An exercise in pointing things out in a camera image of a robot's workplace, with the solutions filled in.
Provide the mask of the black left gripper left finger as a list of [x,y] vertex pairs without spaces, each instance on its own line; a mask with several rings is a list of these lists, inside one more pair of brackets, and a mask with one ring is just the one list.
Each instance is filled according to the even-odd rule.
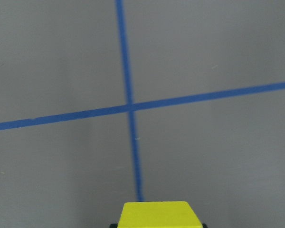
[[118,224],[117,223],[110,224],[109,228],[118,228]]

